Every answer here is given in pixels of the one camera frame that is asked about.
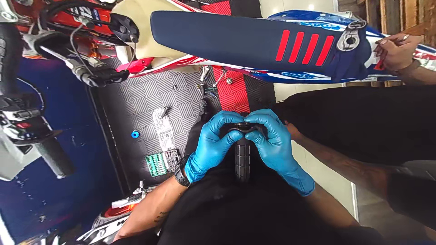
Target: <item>navy blue seat cover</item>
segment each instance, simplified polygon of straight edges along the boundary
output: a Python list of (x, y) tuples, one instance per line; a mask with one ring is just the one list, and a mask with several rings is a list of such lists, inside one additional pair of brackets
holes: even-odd
[(181, 11), (155, 11), (150, 21), (157, 43), (208, 60), (271, 71), (328, 74), (337, 82), (367, 76), (363, 64), (371, 46), (365, 30), (359, 32), (363, 40), (358, 48), (342, 52), (336, 48), (342, 32), (284, 21)]

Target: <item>red button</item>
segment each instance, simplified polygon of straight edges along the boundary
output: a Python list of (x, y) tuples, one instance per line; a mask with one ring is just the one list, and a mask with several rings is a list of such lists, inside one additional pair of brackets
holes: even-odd
[(17, 127), (22, 128), (22, 129), (26, 129), (28, 127), (32, 127), (32, 125), (30, 123), (24, 122), (24, 123), (17, 124)]

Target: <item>handlebar grip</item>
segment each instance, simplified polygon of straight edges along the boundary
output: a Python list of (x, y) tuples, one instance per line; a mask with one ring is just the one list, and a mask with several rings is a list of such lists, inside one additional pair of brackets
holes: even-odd
[(242, 138), (236, 142), (235, 171), (239, 182), (250, 179), (250, 141)]
[(16, 82), (23, 43), (15, 24), (0, 23), (0, 95), (18, 93)]
[(48, 138), (34, 145), (58, 179), (74, 173), (73, 163), (56, 138)]

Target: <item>blue nitrile glove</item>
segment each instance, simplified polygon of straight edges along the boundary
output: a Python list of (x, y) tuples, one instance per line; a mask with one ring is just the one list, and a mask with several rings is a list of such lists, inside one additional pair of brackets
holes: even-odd
[(260, 123), (268, 129), (268, 138), (259, 132), (247, 133), (245, 138), (256, 144), (263, 162), (277, 173), (302, 196), (315, 190), (315, 181), (292, 156), (291, 134), (278, 116), (270, 109), (250, 113), (246, 122)]
[(189, 182), (201, 180), (206, 172), (218, 166), (230, 147), (244, 137), (239, 131), (231, 131), (224, 138), (219, 138), (220, 128), (226, 123), (243, 123), (244, 117), (235, 113), (220, 111), (201, 129), (197, 149), (189, 156), (185, 174)]

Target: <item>socket set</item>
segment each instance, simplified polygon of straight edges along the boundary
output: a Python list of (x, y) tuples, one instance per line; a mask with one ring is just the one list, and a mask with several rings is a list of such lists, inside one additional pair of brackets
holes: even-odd
[(149, 155), (145, 157), (151, 177), (172, 173), (176, 170), (177, 163), (181, 157), (178, 150)]

